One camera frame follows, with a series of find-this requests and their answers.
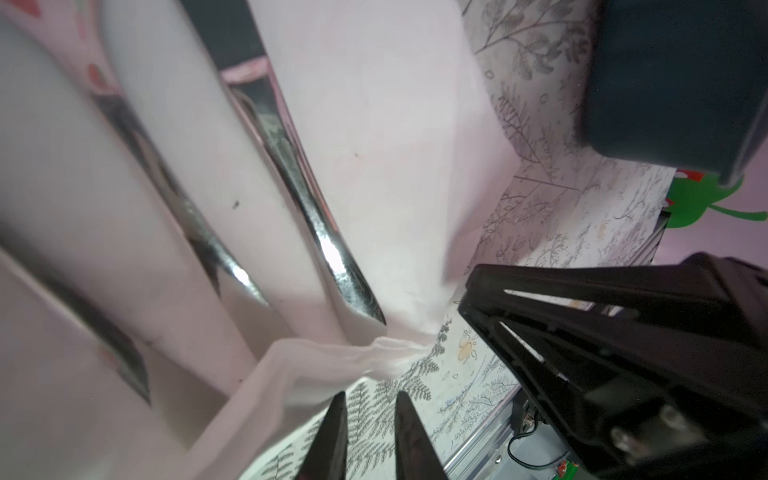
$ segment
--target cable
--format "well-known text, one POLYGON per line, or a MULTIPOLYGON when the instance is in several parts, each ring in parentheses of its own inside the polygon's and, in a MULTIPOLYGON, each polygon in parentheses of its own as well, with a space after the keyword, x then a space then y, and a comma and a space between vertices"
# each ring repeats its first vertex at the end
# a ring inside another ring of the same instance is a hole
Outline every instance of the cable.
POLYGON ((568 450, 566 450, 562 455, 557 457, 555 460, 552 460, 546 465, 531 465, 530 463, 523 462, 521 459, 515 457, 510 448, 512 447, 512 442, 515 440, 523 439, 525 437, 533 435, 533 433, 538 428, 538 413, 534 415, 533 418, 533 429, 531 429, 530 432, 521 433, 520 435, 513 435, 511 439, 509 439, 509 443, 507 444, 507 455, 509 455, 509 458, 512 460, 515 460, 518 465, 520 465, 523 468, 527 468, 528 470, 546 470, 547 468, 554 467, 558 463, 562 462, 566 456, 568 456, 568 453, 570 453, 568 450))

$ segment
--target white plastic bag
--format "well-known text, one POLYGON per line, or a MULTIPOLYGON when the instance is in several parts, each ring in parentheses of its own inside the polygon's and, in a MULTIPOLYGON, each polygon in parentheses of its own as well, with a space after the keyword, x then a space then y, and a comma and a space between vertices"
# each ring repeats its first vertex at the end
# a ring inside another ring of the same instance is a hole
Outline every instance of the white plastic bag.
POLYGON ((12 160, 0 176, 3 221, 115 319, 232 395, 169 467, 183 478, 236 478, 334 393, 425 355, 519 165, 452 0, 251 6, 314 174, 387 319, 388 336, 371 346, 345 344, 288 206, 176 5, 105 2, 104 40, 171 169, 301 337, 273 344, 253 370, 152 188, 88 100, 39 51, 30 64, 28 51, 4 50, 18 64, 5 95, 17 104, 0 124, 12 160))

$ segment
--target black container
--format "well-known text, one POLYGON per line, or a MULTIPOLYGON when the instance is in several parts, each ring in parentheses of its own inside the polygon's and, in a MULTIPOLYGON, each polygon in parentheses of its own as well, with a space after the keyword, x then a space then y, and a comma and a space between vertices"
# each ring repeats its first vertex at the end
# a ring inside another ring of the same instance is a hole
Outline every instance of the black container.
POLYGON ((584 110, 588 141, 626 160, 736 182, 768 131, 766 0, 612 0, 584 110))

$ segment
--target table surface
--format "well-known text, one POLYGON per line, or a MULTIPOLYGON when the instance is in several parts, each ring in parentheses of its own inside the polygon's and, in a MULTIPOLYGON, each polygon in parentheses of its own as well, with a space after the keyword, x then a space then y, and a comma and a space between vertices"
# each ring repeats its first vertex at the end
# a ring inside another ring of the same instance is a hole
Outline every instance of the table surface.
MULTIPOLYGON (((485 223, 472 263, 618 266, 652 232, 674 169, 606 158, 578 122, 595 30, 594 0, 458 0, 491 102, 522 160, 485 223)), ((456 312, 431 353, 395 380, 348 392, 348 478, 395 478, 394 411, 410 394, 445 461, 516 378, 456 312)), ((269 460, 258 479, 293 478, 319 420, 269 460)))

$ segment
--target screw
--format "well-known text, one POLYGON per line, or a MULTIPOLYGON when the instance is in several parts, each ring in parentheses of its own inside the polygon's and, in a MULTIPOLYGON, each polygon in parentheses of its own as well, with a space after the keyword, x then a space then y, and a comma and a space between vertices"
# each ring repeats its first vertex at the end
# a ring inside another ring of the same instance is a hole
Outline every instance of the screw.
POLYGON ((621 427, 611 429, 611 440, 614 441, 614 446, 617 449, 626 453, 634 451, 634 446, 637 444, 637 439, 621 427))
POLYGON ((672 405, 664 405, 659 411, 661 421, 666 426, 678 432, 687 432, 690 426, 682 413, 678 412, 672 405))

